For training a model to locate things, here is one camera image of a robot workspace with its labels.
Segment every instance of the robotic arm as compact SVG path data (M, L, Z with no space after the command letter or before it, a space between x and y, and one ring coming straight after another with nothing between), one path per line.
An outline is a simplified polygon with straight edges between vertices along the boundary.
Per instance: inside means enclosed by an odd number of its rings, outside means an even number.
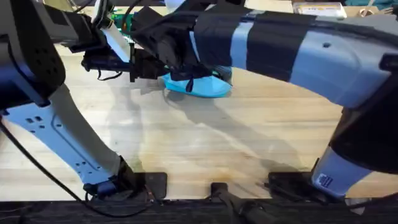
M185 1L174 16L153 14L149 8L139 11L131 35L146 50L156 49L150 42L156 40L159 59L172 68L172 80L178 80L173 75L180 71L197 67L239 67L344 106L311 173L269 175L267 186L275 194L329 203L341 200L372 170L398 172L398 145L391 134L396 129L397 104L392 99L398 84L395 16L337 19L194 1ZM150 24L148 17L164 23L139 31L135 24Z
M344 106L311 173L270 174L268 186L276 194L331 202L372 170L398 173L395 16L341 20L187 0L167 16L149 7L134 15L124 32L141 50L116 32L108 17L112 8L99 0L90 18L31 1L0 2L2 115L67 162L88 193L131 194L139 189L137 174L74 105L54 42L85 51L87 70L129 72L132 81L163 77L169 88L186 93L208 96L211 88L212 96L222 95L230 85L221 71L239 67Z

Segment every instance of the wooden surface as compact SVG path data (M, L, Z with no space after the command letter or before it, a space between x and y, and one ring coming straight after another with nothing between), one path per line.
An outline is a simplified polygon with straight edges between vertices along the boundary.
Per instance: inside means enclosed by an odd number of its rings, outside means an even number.
M240 69L233 71L228 97L204 99L170 92L155 80L129 83L126 73L101 82L80 66L81 55L60 54L83 116L134 170L168 173L167 198L206 197L212 182L227 182L240 197L269 197L262 188L268 172L309 171L340 118L340 106L314 93ZM6 124L39 162L83 196L66 163L27 131ZM382 196L396 189L397 176L373 173L348 195ZM0 134L0 200L70 199Z

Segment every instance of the black tape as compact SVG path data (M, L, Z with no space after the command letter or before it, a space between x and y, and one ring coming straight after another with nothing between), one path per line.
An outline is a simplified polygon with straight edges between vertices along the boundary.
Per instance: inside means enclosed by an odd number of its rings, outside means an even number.
M246 69L288 82L307 25L315 18L283 12L257 15L248 35Z
M250 11L252 10L245 7L224 3L216 5L198 17L195 25L195 42L201 63L231 66L230 50L233 33L241 17Z

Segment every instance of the black robot arm segment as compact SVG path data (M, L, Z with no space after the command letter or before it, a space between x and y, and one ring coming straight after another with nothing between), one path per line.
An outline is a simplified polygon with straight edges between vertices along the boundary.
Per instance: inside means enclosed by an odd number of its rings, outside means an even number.
M341 21L186 1L164 17L144 8L132 21L131 37L179 76L173 80L196 67L238 67L347 108L376 92L391 74L381 62L398 54L395 16Z

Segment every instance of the black mount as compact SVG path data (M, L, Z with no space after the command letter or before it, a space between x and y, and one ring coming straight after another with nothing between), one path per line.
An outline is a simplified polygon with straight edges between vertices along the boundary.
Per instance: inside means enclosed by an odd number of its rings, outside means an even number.
M146 197L150 189L153 196L163 199L167 193L167 174L164 172L134 173L122 157L119 173L99 184L85 184L83 189L100 200L120 201Z
M317 202L322 205L339 203L340 198L334 198L311 184L312 172L271 172L268 183L272 198L282 198L291 202Z
M257 223L272 223L272 224L289 224L290 222L276 218L267 213L267 211L255 200L239 198L228 192L228 185L226 183L212 183L211 184L212 202L223 202L227 209L232 214L231 223L236 224L257 224Z

